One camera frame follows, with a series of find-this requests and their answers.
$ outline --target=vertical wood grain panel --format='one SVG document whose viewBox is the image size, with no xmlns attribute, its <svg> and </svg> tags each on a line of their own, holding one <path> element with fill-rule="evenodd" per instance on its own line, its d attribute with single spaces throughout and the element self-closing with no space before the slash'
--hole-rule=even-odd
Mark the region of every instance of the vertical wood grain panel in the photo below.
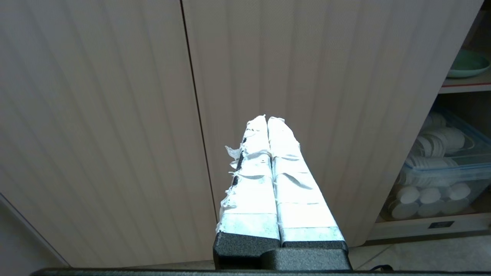
<svg viewBox="0 0 491 276">
<path fill-rule="evenodd" d="M 179 2 L 0 5 L 0 191 L 72 266 L 211 259 Z"/>
<path fill-rule="evenodd" d="M 216 207 L 237 126 L 284 117 L 349 245 L 362 244 L 481 3 L 185 0 Z"/>
</svg>

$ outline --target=tile floor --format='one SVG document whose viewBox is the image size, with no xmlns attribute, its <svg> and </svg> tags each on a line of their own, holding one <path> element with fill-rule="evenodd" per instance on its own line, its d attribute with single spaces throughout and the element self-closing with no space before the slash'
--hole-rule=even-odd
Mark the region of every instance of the tile floor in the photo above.
<svg viewBox="0 0 491 276">
<path fill-rule="evenodd" d="M 491 235 L 357 247 L 350 249 L 355 270 L 388 264 L 394 270 L 491 271 Z M 213 261 L 141 267 L 145 269 L 215 269 Z"/>
</svg>

